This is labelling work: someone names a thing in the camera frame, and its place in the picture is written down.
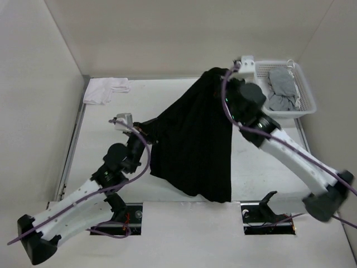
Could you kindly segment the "black tank top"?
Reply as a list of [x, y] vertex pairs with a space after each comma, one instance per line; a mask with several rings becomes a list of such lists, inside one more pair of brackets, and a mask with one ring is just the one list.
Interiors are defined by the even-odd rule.
[[212, 68], [156, 118], [136, 122], [152, 144], [151, 175], [189, 196], [231, 201], [232, 124], [220, 98], [227, 70]]

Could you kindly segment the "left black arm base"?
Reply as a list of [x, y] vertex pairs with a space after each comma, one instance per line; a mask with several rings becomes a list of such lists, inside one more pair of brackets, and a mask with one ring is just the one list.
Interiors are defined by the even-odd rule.
[[91, 236], [123, 239], [142, 233], [143, 203], [126, 203], [111, 219], [88, 229]]

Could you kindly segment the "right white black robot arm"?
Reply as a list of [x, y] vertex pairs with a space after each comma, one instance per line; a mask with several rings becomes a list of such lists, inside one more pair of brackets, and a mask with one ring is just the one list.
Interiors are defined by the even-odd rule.
[[258, 85], [226, 74], [220, 87], [221, 105], [230, 125], [237, 126], [245, 140], [277, 159], [308, 188], [288, 194], [269, 192], [258, 208], [260, 217], [271, 221], [283, 213], [307, 213], [320, 222], [334, 218], [349, 193], [356, 193], [354, 175], [327, 166], [291, 139], [262, 111], [266, 97]]

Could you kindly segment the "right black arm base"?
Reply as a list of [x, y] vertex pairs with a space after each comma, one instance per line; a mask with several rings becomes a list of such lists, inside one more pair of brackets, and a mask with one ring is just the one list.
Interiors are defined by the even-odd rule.
[[240, 204], [245, 235], [295, 235], [291, 214], [275, 214], [268, 202], [277, 191], [269, 192], [260, 201]]

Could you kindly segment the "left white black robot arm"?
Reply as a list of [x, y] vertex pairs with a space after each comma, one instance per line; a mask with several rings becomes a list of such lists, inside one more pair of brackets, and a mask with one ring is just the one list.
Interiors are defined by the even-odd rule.
[[126, 144], [110, 146], [102, 166], [79, 189], [37, 215], [18, 219], [18, 240], [32, 265], [48, 260], [81, 231], [123, 220], [127, 205], [117, 192], [129, 183], [126, 175], [137, 170], [144, 150], [152, 143], [138, 127], [127, 135]]

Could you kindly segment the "grey tank top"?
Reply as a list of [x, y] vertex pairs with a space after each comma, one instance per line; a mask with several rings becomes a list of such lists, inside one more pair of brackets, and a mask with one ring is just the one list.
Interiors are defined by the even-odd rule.
[[271, 92], [268, 95], [267, 108], [271, 111], [297, 111], [301, 107], [300, 93], [293, 73], [277, 67], [268, 73]]

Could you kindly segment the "folded white tank top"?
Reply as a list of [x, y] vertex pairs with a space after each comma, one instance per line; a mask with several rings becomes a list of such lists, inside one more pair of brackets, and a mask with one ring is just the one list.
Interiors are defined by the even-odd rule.
[[91, 78], [85, 90], [83, 103], [106, 105], [113, 93], [128, 93], [130, 81], [127, 78]]

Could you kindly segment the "white plastic basket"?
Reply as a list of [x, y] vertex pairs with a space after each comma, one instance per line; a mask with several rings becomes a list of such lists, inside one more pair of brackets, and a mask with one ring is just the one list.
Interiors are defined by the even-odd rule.
[[297, 111], [271, 111], [267, 108], [266, 102], [262, 108], [264, 113], [274, 119], [297, 119], [304, 115], [315, 113], [317, 108], [310, 85], [308, 84], [301, 67], [293, 60], [262, 60], [255, 62], [255, 82], [260, 86], [263, 94], [268, 97], [271, 92], [271, 86], [269, 85], [268, 79], [269, 71], [280, 66], [293, 73], [301, 96], [301, 107]]

